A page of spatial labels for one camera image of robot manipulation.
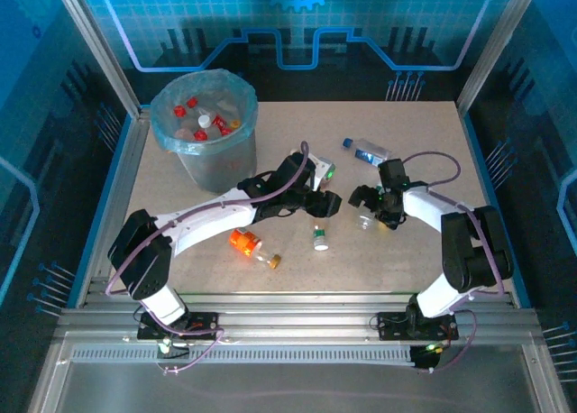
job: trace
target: black mounting plate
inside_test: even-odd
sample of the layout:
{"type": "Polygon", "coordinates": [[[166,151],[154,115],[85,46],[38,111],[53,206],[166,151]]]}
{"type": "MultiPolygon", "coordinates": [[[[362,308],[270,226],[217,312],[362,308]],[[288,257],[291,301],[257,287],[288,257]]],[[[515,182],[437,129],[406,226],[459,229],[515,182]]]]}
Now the black mounting plate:
{"type": "Polygon", "coordinates": [[[377,329],[381,341],[443,341],[448,339],[448,334],[443,327],[448,330],[453,323],[451,330],[451,340],[459,339],[459,331],[456,326],[454,316],[441,316],[438,318],[427,318],[426,324],[419,326],[422,334],[418,338],[408,333],[408,319],[405,312],[380,312],[377,314],[377,329]]]}
{"type": "MultiPolygon", "coordinates": [[[[216,312],[187,312],[177,321],[175,328],[178,330],[207,330],[218,326],[218,314],[216,312]]],[[[148,312],[141,315],[141,323],[138,327],[136,338],[141,341],[158,341],[168,336],[171,339],[216,339],[216,334],[178,336],[167,333],[152,319],[148,312]]]]}

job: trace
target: robotic arm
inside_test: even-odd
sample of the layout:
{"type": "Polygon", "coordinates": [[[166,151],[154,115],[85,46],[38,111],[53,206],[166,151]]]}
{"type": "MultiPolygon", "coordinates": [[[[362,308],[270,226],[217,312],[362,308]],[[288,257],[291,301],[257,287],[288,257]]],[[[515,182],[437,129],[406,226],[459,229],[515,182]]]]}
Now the robotic arm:
{"type": "Polygon", "coordinates": [[[294,152],[277,170],[245,179],[222,196],[186,210],[159,216],[150,216],[144,209],[132,213],[108,252],[109,260],[118,271],[137,246],[158,234],[164,225],[171,224],[172,228],[156,235],[120,273],[128,294],[141,301],[162,324],[186,327],[187,307],[167,284],[173,256],[224,231],[278,216],[282,210],[292,214],[303,209],[314,217],[335,215],[341,198],[333,192],[318,190],[331,178],[334,166],[309,155],[298,174],[303,161],[304,155],[294,152]],[[276,197],[267,197],[293,178],[294,182],[286,190],[276,197]]]}
{"type": "Polygon", "coordinates": [[[396,230],[406,216],[421,219],[442,235],[443,274],[426,290],[409,301],[407,318],[413,333],[432,319],[451,313],[453,307],[474,291],[491,287],[497,280],[490,267],[489,257],[496,262],[500,277],[512,276],[513,265],[505,230],[499,213],[492,206],[472,209],[453,204],[427,189],[424,182],[411,182],[399,159],[379,165],[382,191],[368,186],[354,190],[349,204],[363,203],[388,228],[396,230]],[[472,220],[462,208],[469,209],[487,238],[489,249],[473,246],[472,239],[480,237],[472,220]]]}

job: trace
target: white speckled tabletop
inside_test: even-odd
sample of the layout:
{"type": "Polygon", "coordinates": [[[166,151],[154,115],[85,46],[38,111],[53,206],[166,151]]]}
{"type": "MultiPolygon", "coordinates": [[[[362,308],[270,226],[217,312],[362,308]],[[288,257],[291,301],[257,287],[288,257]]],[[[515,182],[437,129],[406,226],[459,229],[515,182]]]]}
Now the white speckled tabletop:
{"type": "MultiPolygon", "coordinates": [[[[228,244],[229,234],[219,234],[173,259],[170,285],[179,292],[410,292],[428,287],[441,273],[441,235],[411,218],[397,231],[355,226],[356,209],[347,200],[357,186],[375,186],[379,176],[376,168],[342,149],[345,137],[366,138],[401,159],[417,151],[446,151],[457,158],[463,172],[437,191],[473,206],[485,204],[454,103],[260,103],[257,171],[275,170],[301,140],[308,141],[315,155],[336,164],[329,189],[343,203],[326,229],[330,248],[313,249],[312,220],[305,213],[265,220],[250,230],[282,256],[275,271],[239,254],[228,244]]],[[[453,172],[453,164],[438,157],[407,164],[413,180],[430,182],[453,172]]],[[[170,213],[213,197],[199,189],[179,158],[162,151],[149,133],[128,213],[140,208],[151,215],[170,213]]]]}

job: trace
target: trash bin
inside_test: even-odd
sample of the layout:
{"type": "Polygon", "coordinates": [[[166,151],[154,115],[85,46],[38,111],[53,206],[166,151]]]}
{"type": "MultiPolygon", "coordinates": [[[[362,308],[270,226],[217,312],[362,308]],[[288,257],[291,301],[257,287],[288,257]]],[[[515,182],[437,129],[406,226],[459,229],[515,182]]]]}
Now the trash bin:
{"type": "Polygon", "coordinates": [[[256,172],[257,114],[254,88],[224,69],[174,79],[151,103],[152,130],[159,146],[176,153],[201,188],[219,194],[256,172]],[[218,115],[230,124],[222,137],[190,141],[177,136],[200,129],[197,119],[205,114],[211,114],[211,120],[218,115]]]}

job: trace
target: red bottle cap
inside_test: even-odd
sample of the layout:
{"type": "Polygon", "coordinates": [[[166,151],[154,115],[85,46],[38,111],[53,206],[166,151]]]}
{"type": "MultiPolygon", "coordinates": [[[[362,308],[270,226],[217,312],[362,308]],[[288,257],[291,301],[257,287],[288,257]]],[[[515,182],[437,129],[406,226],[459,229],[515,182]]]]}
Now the red bottle cap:
{"type": "Polygon", "coordinates": [[[195,97],[191,97],[189,100],[187,100],[187,106],[189,108],[194,108],[197,105],[198,101],[195,97]]]}
{"type": "Polygon", "coordinates": [[[176,117],[182,118],[187,114],[187,110],[182,105],[177,105],[174,107],[174,115],[176,117]]]}
{"type": "Polygon", "coordinates": [[[220,129],[220,131],[222,132],[224,127],[226,126],[226,121],[224,120],[223,117],[221,117],[220,115],[217,115],[215,117],[215,119],[213,120],[213,124],[220,129]]]}
{"type": "Polygon", "coordinates": [[[195,140],[197,141],[206,141],[208,139],[208,135],[205,131],[196,131],[195,132],[195,140]]]}

